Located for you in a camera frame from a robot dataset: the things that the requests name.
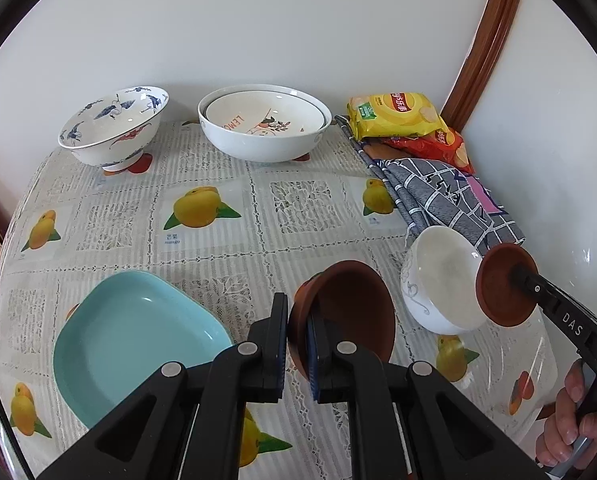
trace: blue and white porcelain bowl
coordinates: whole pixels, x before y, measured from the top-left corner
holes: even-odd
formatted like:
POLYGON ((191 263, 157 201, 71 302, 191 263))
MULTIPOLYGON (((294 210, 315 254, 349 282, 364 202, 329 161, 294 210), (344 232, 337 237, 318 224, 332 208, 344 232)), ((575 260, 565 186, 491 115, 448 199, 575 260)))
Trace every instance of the blue and white porcelain bowl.
POLYGON ((162 88, 125 88, 85 105, 63 126, 58 143, 83 164, 106 171, 130 167, 156 134, 169 101, 162 88))

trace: bowl foot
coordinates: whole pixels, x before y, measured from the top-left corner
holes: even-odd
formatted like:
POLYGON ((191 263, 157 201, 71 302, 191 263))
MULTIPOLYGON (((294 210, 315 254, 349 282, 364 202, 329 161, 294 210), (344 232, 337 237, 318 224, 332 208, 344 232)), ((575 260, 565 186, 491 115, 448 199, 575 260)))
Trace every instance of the bowl foot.
POLYGON ((119 162, 118 164, 112 164, 111 166, 103 166, 102 169, 109 173, 117 173, 118 171, 126 170, 132 164, 134 164, 139 158, 141 158, 142 155, 143 155, 143 150, 140 150, 138 153, 136 153, 136 155, 130 156, 130 158, 126 158, 122 162, 119 162))

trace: white bowl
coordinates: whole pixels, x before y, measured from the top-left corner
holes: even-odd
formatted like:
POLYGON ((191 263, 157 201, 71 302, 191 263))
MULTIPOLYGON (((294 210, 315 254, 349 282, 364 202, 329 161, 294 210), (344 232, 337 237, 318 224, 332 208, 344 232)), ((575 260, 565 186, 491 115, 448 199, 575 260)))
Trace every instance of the white bowl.
POLYGON ((259 136, 296 136, 314 133, 325 123, 321 111, 310 102, 280 92, 251 90, 212 101, 208 120, 224 129, 259 136))
POLYGON ((482 257, 460 233, 445 226, 425 229, 401 270, 407 309, 427 330, 456 335, 480 327, 487 317, 476 299, 482 257))
MULTIPOLYGON (((276 99, 278 102, 283 100, 275 97, 274 99, 276 99)), ((284 162, 286 160, 292 160, 294 158, 298 158, 299 156, 305 155, 317 146, 323 137, 323 132, 331 123, 331 112, 329 111, 329 108, 315 97, 292 88, 263 84, 238 85, 228 88, 221 88, 220 90, 211 92, 211 94, 203 97, 198 104, 198 117, 200 118, 200 126, 203 128, 206 137, 212 144, 214 144, 214 146, 216 146, 222 152, 227 153, 227 155, 235 156, 236 158, 242 158, 243 160, 251 160, 253 162, 284 162), (209 107, 218 99, 230 94, 254 91, 273 92, 273 95, 287 95, 306 101, 308 104, 317 108, 325 120, 323 121, 323 119, 321 119, 321 125, 316 130, 313 130, 315 126, 301 126, 305 131, 301 132, 298 129, 297 132, 292 130, 291 133, 288 133, 290 131, 288 128, 288 130, 274 132, 276 135, 261 135, 260 131, 247 133, 247 131, 252 127, 256 129, 256 124, 262 122, 260 118, 254 119, 258 120, 258 122, 252 123, 251 125, 245 124, 245 121, 241 121, 236 116, 231 118, 229 121, 217 121, 219 124, 228 126, 227 128, 219 124, 215 124, 213 121, 208 119, 207 113, 209 107), (236 124, 233 120, 234 118, 236 118, 236 120, 238 120, 240 123, 243 123, 243 125, 247 126, 245 132, 237 131, 237 127, 239 127, 240 124, 236 124), (230 123, 232 123, 233 129, 229 129, 230 123)), ((293 119, 285 119, 283 117, 283 124, 288 121, 290 123, 296 122, 308 124, 307 118, 303 117, 302 115, 300 118, 293 119)))
POLYGON ((162 88, 125 88, 96 99, 75 113, 58 136, 83 164, 107 171, 130 167, 158 130, 169 101, 162 88))

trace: turquoise square plate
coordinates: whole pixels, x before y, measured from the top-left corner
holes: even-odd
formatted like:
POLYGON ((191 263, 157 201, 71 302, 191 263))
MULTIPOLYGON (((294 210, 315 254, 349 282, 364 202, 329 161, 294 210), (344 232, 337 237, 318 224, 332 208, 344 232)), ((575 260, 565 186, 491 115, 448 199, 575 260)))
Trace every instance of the turquoise square plate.
POLYGON ((164 363, 207 363, 229 346, 226 329, 200 304, 149 272, 128 270, 99 283, 69 317, 54 346, 54 378, 91 428, 164 363))

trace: gray handle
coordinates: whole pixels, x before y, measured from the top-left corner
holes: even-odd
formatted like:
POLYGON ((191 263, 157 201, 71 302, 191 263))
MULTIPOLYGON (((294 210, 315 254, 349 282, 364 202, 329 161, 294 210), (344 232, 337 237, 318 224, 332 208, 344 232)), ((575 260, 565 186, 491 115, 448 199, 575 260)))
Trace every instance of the gray handle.
MULTIPOLYGON (((587 393, 591 388, 591 383, 593 383, 594 379, 596 379, 596 374, 591 368, 589 368, 589 366, 587 366, 587 363, 582 364, 582 374, 585 379, 585 393, 587 393)), ((579 407, 581 405, 581 402, 582 399, 576 403, 576 407, 579 407)), ((591 443, 592 439, 586 436, 579 435, 579 437, 571 445, 573 450, 571 456, 569 457, 569 460, 566 460, 565 462, 560 462, 552 468, 544 468, 544 471, 547 472, 551 478, 563 478, 565 474, 569 471, 569 469, 576 462, 578 462, 578 459, 581 457, 581 455, 587 451, 587 448, 591 443)))

